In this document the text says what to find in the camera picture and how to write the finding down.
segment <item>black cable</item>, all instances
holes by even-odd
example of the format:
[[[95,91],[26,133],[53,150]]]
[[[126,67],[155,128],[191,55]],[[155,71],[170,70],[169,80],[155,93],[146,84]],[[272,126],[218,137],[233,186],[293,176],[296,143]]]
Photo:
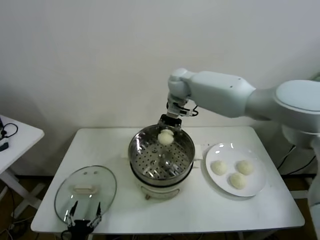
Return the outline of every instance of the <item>black cable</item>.
[[[194,112],[194,114],[192,114],[192,117],[198,116],[199,112],[196,111],[197,107],[198,107],[198,105],[196,105],[196,106],[194,107],[194,109],[192,110],[192,112]]]
[[[6,187],[8,188],[8,190],[9,190],[9,192],[11,194],[11,199],[12,199],[12,208],[13,208],[13,210],[12,210],[12,218],[11,218],[11,224],[10,224],[10,226],[11,226],[12,224],[14,224],[14,221],[15,221],[16,204],[15,204],[15,198],[14,198],[14,193],[12,192],[12,189],[8,185],[6,185]]]
[[[287,155],[285,156],[285,158],[282,160],[282,162],[280,163],[280,165],[276,168],[277,170],[279,170],[281,168],[281,166],[285,163],[287,157],[289,157],[289,153],[295,148],[295,145],[292,145],[292,147],[290,148],[290,150],[286,153]]]
[[[290,175],[290,174],[294,174],[294,173],[296,173],[296,172],[298,172],[298,171],[300,171],[300,170],[302,170],[302,169],[305,169],[306,167],[308,167],[311,163],[312,163],[312,161],[314,160],[316,158],[316,156],[314,156],[306,165],[304,165],[303,167],[300,167],[298,170],[295,170],[295,171],[292,171],[292,172],[290,172],[290,173],[287,173],[286,175]]]
[[[9,135],[9,136],[6,136],[7,131],[5,131],[5,128],[6,128],[6,126],[8,126],[8,125],[13,125],[13,126],[15,126],[15,132],[12,133],[12,134]],[[15,134],[18,132],[18,129],[19,129],[19,127],[18,127],[16,124],[14,124],[14,123],[7,123],[6,125],[3,126],[2,130],[1,130],[1,136],[2,136],[2,138],[10,138],[10,137],[12,137],[13,135],[15,135]]]
[[[172,235],[166,235],[166,236],[162,236],[159,238],[159,240],[165,240],[167,238],[170,238],[170,239],[173,239],[173,240],[176,240]]]
[[[64,238],[64,234],[65,234],[65,233],[69,233],[69,231],[68,231],[68,230],[64,230],[64,231],[61,233],[61,235],[60,235],[61,240],[65,240],[65,238]]]

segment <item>white side table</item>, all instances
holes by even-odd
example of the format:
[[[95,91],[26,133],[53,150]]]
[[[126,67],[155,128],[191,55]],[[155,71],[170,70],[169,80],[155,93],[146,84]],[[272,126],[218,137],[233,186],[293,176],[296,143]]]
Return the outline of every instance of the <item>white side table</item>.
[[[55,213],[55,195],[71,173],[102,165],[113,171],[117,193],[94,234],[178,234],[274,230],[303,226],[305,220],[279,172],[251,127],[186,127],[203,151],[217,143],[238,143],[253,150],[266,168],[267,184],[256,196],[241,198],[219,189],[205,169],[193,168],[184,189],[170,200],[145,199],[121,155],[139,128],[80,129],[42,200],[31,229],[67,229]]]
[[[0,115],[3,125],[12,123],[18,126],[18,132],[9,138],[9,148],[0,152],[0,179],[5,182],[11,189],[17,192],[24,200],[14,210],[14,218],[16,219],[28,205],[38,209],[41,201],[35,196],[45,187],[39,183],[31,192],[28,192],[19,180],[8,169],[16,160],[18,160],[26,151],[35,145],[45,134],[41,129],[13,120],[11,118]],[[14,127],[8,126],[6,130],[10,135],[10,129]],[[0,199],[7,191],[7,187],[0,193]]]

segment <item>pot lid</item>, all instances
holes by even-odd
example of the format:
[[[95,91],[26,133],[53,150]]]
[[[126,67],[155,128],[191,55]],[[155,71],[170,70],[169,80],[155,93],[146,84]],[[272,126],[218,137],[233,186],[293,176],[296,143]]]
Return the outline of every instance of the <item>pot lid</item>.
[[[116,177],[110,169],[98,165],[81,168],[60,185],[54,199],[55,213],[67,223],[67,214],[76,205],[73,219],[91,221],[99,204],[101,215],[109,209],[116,191]]]

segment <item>cable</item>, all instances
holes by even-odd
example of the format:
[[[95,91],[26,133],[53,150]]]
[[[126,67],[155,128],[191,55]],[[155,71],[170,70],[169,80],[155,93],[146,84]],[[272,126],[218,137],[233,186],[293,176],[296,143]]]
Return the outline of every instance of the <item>cable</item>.
[[[14,193],[12,192],[12,189],[6,185],[6,187],[8,188],[10,194],[11,194],[11,199],[12,199],[12,218],[11,218],[11,225],[14,224],[14,220],[15,220],[15,209],[16,209],[16,204],[15,204],[15,198],[14,198]]]
[[[306,165],[304,165],[303,167],[300,167],[298,170],[295,170],[295,171],[292,171],[292,172],[290,172],[290,173],[287,173],[286,175],[290,175],[290,174],[294,174],[294,173],[296,173],[296,172],[298,172],[298,171],[300,171],[300,170],[302,170],[302,169],[305,169],[306,167],[308,167],[311,163],[312,163],[312,161],[314,160],[316,158],[316,156],[314,156]]]
[[[5,233],[5,232],[8,233],[8,237],[10,237],[11,240],[14,240],[14,238],[11,236],[11,234],[10,234],[10,232],[9,232],[8,229],[3,229],[3,230],[0,232],[0,236],[1,236],[3,233]]]
[[[159,240],[165,240],[167,238],[170,238],[170,239],[173,239],[173,240],[176,240],[172,235],[166,235],[166,236],[162,236],[159,238]]]
[[[22,237],[28,230],[29,222],[28,220],[32,219],[34,216],[27,217],[26,219],[17,219],[15,221],[15,209],[16,209],[16,203],[15,198],[13,194],[13,190],[6,185],[8,188],[11,199],[12,199],[12,218],[11,218],[11,224],[9,225],[7,231],[10,233],[10,237],[13,239],[18,239]]]
[[[204,233],[202,233],[196,240],[202,239],[203,236],[204,236]]]
[[[5,128],[6,128],[6,126],[8,126],[8,125],[13,125],[13,126],[15,126],[15,132],[12,133],[12,134],[9,135],[9,136],[6,136],[7,131],[5,131]],[[15,135],[15,134],[18,132],[18,129],[19,129],[19,127],[18,127],[16,124],[14,124],[14,123],[7,123],[6,125],[3,126],[2,131],[1,131],[0,133],[1,133],[2,138],[10,138],[10,137],[12,137],[13,135]]]
[[[60,235],[61,240],[65,240],[65,237],[64,237],[64,234],[65,234],[65,233],[69,233],[69,231],[68,231],[68,230],[64,230],[64,231],[61,233],[61,235]]]
[[[286,155],[284,155],[282,157],[282,162],[280,163],[280,165],[276,168],[277,170],[279,170],[281,168],[281,166],[285,163],[287,157],[289,157],[290,153],[292,153],[293,150],[296,149],[296,146],[295,145],[292,145],[291,149],[288,151],[288,153]]]
[[[15,222],[13,222],[12,224],[23,223],[23,222],[25,222],[25,221],[27,221],[27,220],[29,220],[29,219],[32,219],[32,218],[34,218],[34,217],[35,217],[35,215],[33,215],[33,216],[30,216],[30,217],[27,217],[27,218],[24,218],[24,219],[22,219],[22,220],[19,220],[19,221],[15,221]]]

